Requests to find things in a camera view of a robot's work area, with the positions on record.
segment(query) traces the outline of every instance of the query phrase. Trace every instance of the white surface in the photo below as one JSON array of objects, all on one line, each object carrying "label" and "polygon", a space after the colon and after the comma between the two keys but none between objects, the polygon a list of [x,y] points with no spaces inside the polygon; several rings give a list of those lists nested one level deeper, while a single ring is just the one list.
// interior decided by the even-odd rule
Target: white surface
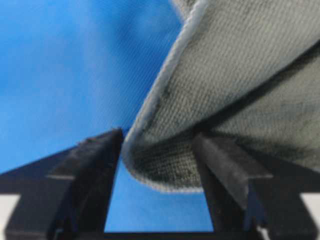
[{"label": "white surface", "polygon": [[0,240],[6,240],[5,230],[20,195],[0,195]]},{"label": "white surface", "polygon": [[260,233],[263,240],[270,240],[269,233],[266,228],[258,226],[256,230]]},{"label": "white surface", "polygon": [[320,193],[302,193],[301,198],[320,232]]}]

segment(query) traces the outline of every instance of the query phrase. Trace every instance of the folded fabric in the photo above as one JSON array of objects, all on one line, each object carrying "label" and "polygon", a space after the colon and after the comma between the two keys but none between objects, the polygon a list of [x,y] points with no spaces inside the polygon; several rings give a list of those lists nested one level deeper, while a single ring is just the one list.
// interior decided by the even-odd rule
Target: folded fabric
[{"label": "folded fabric", "polygon": [[199,126],[320,171],[320,2],[173,0],[184,26],[127,135],[130,173],[200,191]]}]

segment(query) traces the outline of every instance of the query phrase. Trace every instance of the blue fabric backdrop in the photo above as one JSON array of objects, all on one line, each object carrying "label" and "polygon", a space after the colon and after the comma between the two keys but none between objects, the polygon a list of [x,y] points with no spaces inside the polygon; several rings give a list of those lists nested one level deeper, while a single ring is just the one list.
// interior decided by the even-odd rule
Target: blue fabric backdrop
[{"label": "blue fabric backdrop", "polygon": [[[181,29],[166,0],[0,0],[0,172],[127,130]],[[107,231],[210,231],[203,194],[121,164]]]}]

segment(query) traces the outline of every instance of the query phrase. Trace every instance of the gray cloth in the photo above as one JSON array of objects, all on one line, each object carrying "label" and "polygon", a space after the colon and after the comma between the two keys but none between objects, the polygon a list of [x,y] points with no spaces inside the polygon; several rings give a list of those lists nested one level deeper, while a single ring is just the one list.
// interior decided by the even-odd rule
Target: gray cloth
[{"label": "gray cloth", "polygon": [[125,139],[131,174],[200,191],[191,140],[206,119],[217,135],[320,170],[320,47],[309,50],[320,1],[174,2],[186,20]]}]

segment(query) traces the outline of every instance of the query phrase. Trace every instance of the black plastic part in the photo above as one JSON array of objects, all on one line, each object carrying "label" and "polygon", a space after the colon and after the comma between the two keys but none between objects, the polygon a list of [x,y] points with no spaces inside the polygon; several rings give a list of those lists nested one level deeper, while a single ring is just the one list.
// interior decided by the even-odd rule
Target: black plastic part
[{"label": "black plastic part", "polygon": [[242,231],[245,212],[201,160],[198,151],[195,156],[214,232]]},{"label": "black plastic part", "polygon": [[239,227],[240,214],[231,211],[237,204],[230,202],[230,197],[239,204],[245,197],[245,231],[264,228],[272,240],[316,239],[319,230],[301,194],[320,193],[318,172],[241,149],[232,139],[209,134],[197,135],[193,151],[210,214],[218,230],[224,230],[225,226]]},{"label": "black plastic part", "polygon": [[51,240],[58,229],[103,232],[122,131],[0,175],[0,195],[19,195],[5,228],[7,240]]},{"label": "black plastic part", "polygon": [[[58,240],[70,240],[61,235]],[[150,233],[82,233],[75,240],[259,240],[252,232],[150,232]]]},{"label": "black plastic part", "polygon": [[315,240],[317,226],[301,194],[320,193],[320,174],[257,151],[247,152],[274,177],[250,181],[245,228],[265,225],[272,240]]},{"label": "black plastic part", "polygon": [[261,164],[227,137],[199,133],[193,141],[193,152],[242,207],[247,208],[250,179],[271,178]]}]

